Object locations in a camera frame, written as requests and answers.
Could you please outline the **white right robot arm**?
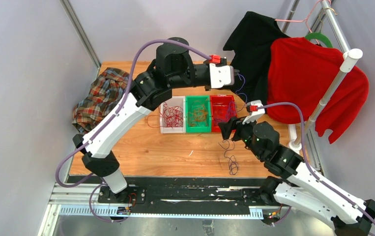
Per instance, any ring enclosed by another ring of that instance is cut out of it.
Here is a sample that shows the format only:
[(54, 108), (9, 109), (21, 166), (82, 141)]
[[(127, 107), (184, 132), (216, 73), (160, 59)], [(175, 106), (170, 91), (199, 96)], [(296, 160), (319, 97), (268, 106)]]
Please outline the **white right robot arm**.
[(260, 187), (266, 205), (275, 202), (300, 210), (329, 226), (337, 236), (367, 236), (375, 219), (375, 201), (362, 200), (318, 174), (304, 158), (280, 144), (266, 121), (244, 123), (232, 117), (218, 124), (223, 139), (242, 141), (273, 175)]

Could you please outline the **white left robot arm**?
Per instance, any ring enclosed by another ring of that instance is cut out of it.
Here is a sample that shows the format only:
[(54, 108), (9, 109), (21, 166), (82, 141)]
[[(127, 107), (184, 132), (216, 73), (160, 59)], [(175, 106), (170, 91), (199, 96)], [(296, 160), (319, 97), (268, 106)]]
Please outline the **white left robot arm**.
[(129, 74), (122, 99), (89, 133), (76, 135), (76, 152), (83, 154), (86, 169), (101, 177), (117, 203), (129, 198), (128, 184), (114, 156), (113, 146), (139, 120), (173, 95), (173, 89), (204, 87), (220, 89), (234, 83), (234, 68), (224, 57), (206, 55), (182, 38), (155, 39), (151, 67), (138, 76)]

